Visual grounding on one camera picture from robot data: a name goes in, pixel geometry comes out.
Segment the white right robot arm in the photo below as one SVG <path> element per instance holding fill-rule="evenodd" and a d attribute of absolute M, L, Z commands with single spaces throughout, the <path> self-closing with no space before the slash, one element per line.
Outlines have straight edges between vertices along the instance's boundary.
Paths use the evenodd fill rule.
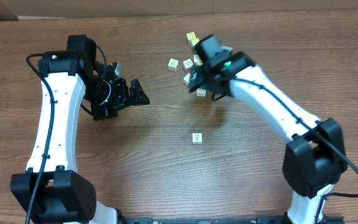
<path fill-rule="evenodd" d="M 200 63 L 190 74 L 190 90 L 212 91 L 217 101 L 231 96 L 250 106 L 285 145 L 282 172 L 293 196 L 282 223 L 342 223 L 323 215 L 323 196 L 343 172 L 346 151 L 337 121 L 307 112 L 278 89 L 243 52 L 233 53 L 214 35 L 189 42 Z"/>

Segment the wooden block red apple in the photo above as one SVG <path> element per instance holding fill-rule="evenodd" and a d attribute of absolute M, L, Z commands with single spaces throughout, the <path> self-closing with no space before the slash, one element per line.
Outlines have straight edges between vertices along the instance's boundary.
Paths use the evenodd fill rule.
<path fill-rule="evenodd" d="M 203 135 L 201 133 L 193 133 L 192 134 L 192 144 L 202 144 Z"/>

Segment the wooden block green side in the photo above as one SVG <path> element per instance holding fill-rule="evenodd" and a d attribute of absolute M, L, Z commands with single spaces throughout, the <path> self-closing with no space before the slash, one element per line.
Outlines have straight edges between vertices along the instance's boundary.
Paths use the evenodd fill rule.
<path fill-rule="evenodd" d="M 199 88 L 196 91 L 196 95 L 199 96 L 199 97 L 205 97 L 206 96 L 206 90 L 202 89 L 202 88 Z"/>

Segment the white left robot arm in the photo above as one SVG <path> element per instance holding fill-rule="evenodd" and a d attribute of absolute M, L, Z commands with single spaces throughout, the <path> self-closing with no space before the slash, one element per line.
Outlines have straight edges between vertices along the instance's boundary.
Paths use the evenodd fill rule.
<path fill-rule="evenodd" d="M 124 223 L 122 213 L 98 201 L 94 185 L 78 173 L 76 132 L 83 102 L 95 121 L 115 118 L 129 106 L 150 103 L 138 80 L 126 82 L 118 62 L 99 62 L 101 47 L 71 35 L 62 51 L 39 54 L 32 69 L 42 85 L 34 149 L 10 189 L 34 223 Z"/>

